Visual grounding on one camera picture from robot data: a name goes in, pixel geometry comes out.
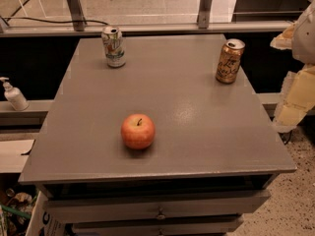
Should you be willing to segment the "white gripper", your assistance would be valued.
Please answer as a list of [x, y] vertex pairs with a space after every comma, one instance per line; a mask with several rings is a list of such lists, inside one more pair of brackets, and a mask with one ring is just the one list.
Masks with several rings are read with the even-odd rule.
[[270, 46], [279, 50], [292, 47], [293, 58], [306, 64], [297, 73], [286, 74], [275, 110], [274, 129], [288, 133], [315, 107], [315, 66], [310, 65], [315, 64], [315, 1]]

